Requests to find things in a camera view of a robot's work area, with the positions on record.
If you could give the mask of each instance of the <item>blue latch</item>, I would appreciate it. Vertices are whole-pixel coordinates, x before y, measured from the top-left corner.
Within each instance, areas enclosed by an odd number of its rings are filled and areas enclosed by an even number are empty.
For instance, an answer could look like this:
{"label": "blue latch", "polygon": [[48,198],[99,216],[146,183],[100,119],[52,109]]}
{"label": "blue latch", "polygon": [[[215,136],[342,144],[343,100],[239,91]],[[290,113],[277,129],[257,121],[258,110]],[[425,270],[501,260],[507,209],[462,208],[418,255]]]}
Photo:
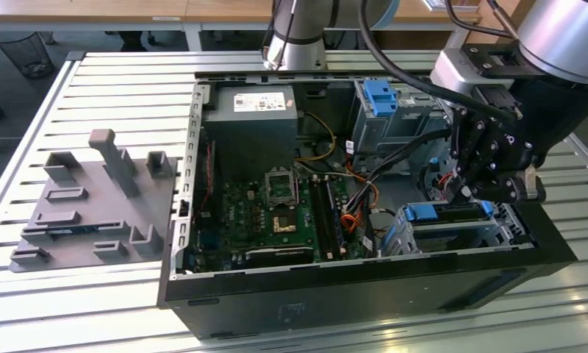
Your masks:
{"label": "blue latch", "polygon": [[365,80],[365,94],[373,106],[375,116],[393,116],[399,104],[397,102],[397,92],[387,80]]}
{"label": "blue latch", "polygon": [[439,214],[435,212],[433,204],[411,204],[406,209],[406,215],[409,211],[413,213],[414,219],[418,221],[439,219]]}
{"label": "blue latch", "polygon": [[409,219],[410,222],[417,219],[417,216],[414,215],[414,211],[410,208],[410,206],[406,208],[406,218]]}
{"label": "blue latch", "polygon": [[487,213],[487,216],[493,217],[494,216],[493,203],[490,201],[482,201],[482,208],[483,208],[483,211]]}

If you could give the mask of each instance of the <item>power supply label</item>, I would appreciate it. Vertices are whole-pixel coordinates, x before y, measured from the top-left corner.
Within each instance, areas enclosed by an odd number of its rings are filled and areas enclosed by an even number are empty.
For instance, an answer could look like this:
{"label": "power supply label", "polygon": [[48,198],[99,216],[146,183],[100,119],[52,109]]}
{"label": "power supply label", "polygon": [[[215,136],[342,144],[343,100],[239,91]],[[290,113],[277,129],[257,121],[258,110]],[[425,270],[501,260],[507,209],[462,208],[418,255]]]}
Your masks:
{"label": "power supply label", "polygon": [[286,110],[286,95],[275,93],[241,93],[234,97],[234,112]]}

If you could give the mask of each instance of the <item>ram slot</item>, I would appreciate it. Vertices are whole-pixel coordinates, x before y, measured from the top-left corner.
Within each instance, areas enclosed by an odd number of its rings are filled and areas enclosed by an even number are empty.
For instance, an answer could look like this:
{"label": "ram slot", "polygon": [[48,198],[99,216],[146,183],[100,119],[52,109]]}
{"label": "ram slot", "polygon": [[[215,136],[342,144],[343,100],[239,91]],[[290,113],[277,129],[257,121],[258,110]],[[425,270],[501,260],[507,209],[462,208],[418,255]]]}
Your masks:
{"label": "ram slot", "polygon": [[317,236],[321,247],[321,256],[325,260],[338,260],[341,256],[341,243],[337,235],[335,204],[327,180],[310,178],[310,195],[313,197],[314,223],[317,224]]}

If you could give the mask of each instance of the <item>motherboard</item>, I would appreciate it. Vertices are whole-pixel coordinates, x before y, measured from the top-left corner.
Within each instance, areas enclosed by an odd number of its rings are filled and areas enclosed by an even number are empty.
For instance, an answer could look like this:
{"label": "motherboard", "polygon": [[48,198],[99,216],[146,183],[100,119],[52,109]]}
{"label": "motherboard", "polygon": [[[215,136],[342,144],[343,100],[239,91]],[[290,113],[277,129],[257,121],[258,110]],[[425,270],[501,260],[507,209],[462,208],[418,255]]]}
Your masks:
{"label": "motherboard", "polygon": [[341,176],[295,177],[283,168],[263,180],[226,183],[221,224],[198,231],[191,268],[227,271],[359,258],[362,244],[339,221],[349,198]]}

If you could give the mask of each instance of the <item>3d printed holder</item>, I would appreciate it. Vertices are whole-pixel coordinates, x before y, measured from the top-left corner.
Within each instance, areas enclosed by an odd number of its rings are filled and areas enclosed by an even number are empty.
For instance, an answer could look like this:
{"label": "3d printed holder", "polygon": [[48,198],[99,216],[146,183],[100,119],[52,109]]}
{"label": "3d printed holder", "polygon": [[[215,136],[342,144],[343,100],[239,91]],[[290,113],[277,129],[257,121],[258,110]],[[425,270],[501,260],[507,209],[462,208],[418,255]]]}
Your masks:
{"label": "3d printed holder", "polygon": [[11,256],[11,271],[162,259],[177,159],[153,151],[134,161],[115,137],[110,129],[90,135],[104,162],[80,163],[70,151],[50,154],[50,179]]}

